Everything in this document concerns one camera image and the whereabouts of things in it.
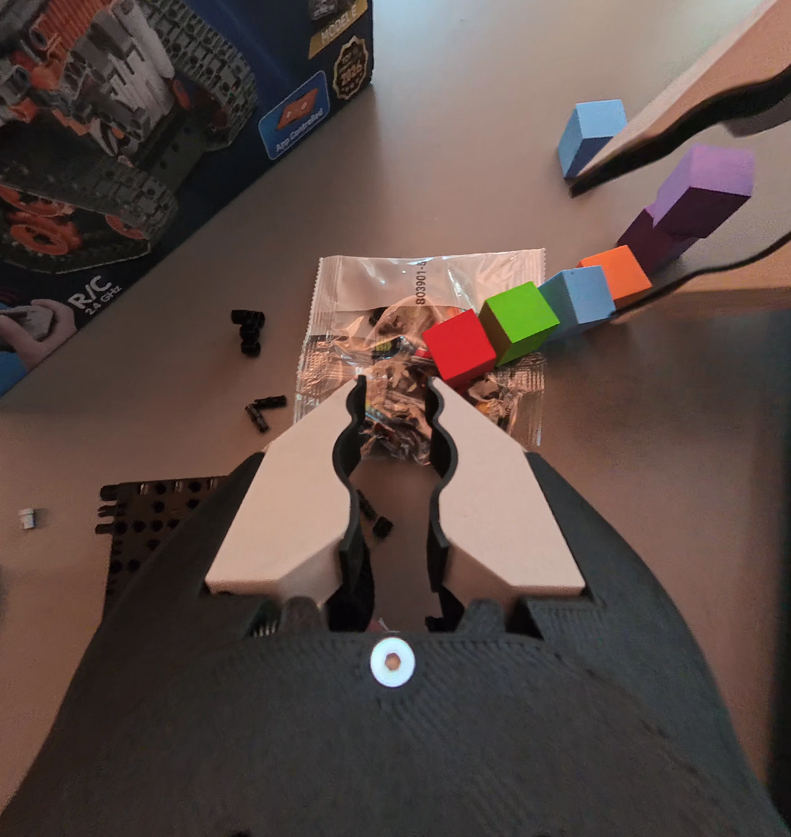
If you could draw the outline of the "black perforated building plate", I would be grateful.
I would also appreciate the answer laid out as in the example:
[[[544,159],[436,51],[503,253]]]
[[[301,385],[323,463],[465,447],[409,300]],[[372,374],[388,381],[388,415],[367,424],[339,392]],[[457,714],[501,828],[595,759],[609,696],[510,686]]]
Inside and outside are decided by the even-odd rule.
[[[96,533],[110,538],[104,613],[139,569],[225,480],[226,476],[190,477],[101,487]]]

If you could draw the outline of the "green foam cube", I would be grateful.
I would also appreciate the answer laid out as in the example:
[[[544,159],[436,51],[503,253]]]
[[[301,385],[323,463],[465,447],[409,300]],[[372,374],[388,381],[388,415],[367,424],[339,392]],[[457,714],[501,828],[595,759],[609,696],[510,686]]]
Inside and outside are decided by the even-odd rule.
[[[531,280],[487,298],[478,319],[495,351],[495,367],[538,350],[559,327],[556,313]]]

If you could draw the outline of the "purple foam cube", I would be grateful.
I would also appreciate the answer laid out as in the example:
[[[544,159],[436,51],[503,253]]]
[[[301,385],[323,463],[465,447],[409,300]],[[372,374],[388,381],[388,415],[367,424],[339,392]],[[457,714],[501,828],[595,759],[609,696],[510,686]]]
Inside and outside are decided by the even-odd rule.
[[[756,155],[749,149],[697,144],[662,183],[649,212],[672,236],[706,238],[750,200]]]
[[[652,205],[644,207],[616,244],[616,247],[629,247],[648,276],[699,241],[697,237],[672,235],[660,226],[654,227],[651,209]]]

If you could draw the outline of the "blue foam cube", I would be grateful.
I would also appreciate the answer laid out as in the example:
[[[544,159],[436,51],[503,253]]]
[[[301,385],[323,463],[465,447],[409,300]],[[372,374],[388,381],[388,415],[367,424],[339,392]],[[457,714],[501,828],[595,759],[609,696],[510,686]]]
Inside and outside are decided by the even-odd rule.
[[[621,99],[577,103],[557,146],[562,177],[566,181],[576,178],[626,124],[627,118]]]
[[[599,265],[562,270],[538,289],[559,320],[546,343],[577,336],[616,313],[606,274]]]

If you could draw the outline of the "clear plastic parts bag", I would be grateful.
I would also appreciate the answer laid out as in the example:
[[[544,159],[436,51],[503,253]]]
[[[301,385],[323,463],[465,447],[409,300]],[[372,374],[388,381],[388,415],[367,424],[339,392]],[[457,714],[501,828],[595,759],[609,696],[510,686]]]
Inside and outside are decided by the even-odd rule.
[[[426,381],[440,373],[426,330],[527,280],[546,280],[546,250],[319,260],[297,365],[297,422],[357,374],[367,381],[362,455],[430,461]]]

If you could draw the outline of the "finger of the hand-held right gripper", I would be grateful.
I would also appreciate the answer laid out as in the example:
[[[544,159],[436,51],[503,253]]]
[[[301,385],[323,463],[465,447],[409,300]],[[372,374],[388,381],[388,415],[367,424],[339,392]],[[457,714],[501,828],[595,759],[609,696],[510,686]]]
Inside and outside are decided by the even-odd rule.
[[[655,289],[610,323],[623,325],[655,307],[685,317],[791,310],[791,231],[746,259],[700,269]]]
[[[766,1],[611,138],[571,180],[569,194],[657,162],[712,126],[746,137],[788,121],[791,1]]]

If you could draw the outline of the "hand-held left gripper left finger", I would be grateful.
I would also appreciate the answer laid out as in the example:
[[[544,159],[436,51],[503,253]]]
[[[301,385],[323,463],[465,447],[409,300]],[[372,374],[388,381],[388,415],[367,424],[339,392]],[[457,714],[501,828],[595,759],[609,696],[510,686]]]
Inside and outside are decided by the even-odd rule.
[[[308,598],[332,630],[367,630],[374,580],[350,481],[366,384],[350,379],[268,445],[205,575],[210,592]]]

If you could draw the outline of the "orange foam cube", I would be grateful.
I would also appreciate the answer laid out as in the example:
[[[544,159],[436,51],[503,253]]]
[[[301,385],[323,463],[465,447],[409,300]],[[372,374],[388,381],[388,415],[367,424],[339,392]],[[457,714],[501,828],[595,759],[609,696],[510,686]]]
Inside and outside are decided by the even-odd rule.
[[[650,278],[627,245],[585,257],[576,266],[601,267],[617,311],[630,306],[652,289]]]

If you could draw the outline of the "red foam cube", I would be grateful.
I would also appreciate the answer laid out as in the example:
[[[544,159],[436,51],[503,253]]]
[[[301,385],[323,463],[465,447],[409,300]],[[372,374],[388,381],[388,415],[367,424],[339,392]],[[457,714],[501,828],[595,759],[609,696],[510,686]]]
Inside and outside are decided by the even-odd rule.
[[[437,322],[422,332],[422,339],[439,377],[457,392],[495,367],[496,352],[474,310]]]

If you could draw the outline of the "black connector piece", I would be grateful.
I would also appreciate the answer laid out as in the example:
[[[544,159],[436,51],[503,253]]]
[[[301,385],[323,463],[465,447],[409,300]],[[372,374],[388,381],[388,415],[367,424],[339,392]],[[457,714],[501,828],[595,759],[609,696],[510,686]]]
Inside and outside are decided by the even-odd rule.
[[[393,521],[384,515],[380,515],[360,489],[355,489],[355,494],[359,503],[361,525],[365,538],[372,545],[389,538],[394,529]]]
[[[261,334],[266,316],[261,310],[233,309],[232,324],[238,326],[240,349],[246,357],[259,357],[262,351]]]

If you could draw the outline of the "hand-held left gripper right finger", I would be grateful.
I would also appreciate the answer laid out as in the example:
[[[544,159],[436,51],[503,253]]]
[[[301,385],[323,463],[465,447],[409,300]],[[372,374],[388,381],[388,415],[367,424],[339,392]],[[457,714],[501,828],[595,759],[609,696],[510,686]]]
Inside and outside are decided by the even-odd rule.
[[[433,490],[427,568],[442,616],[456,628],[465,609],[495,602],[509,616],[525,598],[575,599],[586,582],[528,453],[440,378],[426,384]]]

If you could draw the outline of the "blue robot kit box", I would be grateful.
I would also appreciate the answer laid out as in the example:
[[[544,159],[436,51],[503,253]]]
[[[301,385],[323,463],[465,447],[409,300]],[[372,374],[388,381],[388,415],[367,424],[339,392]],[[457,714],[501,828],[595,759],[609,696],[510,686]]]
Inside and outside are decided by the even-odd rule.
[[[373,2],[0,1],[0,398],[370,82]]]

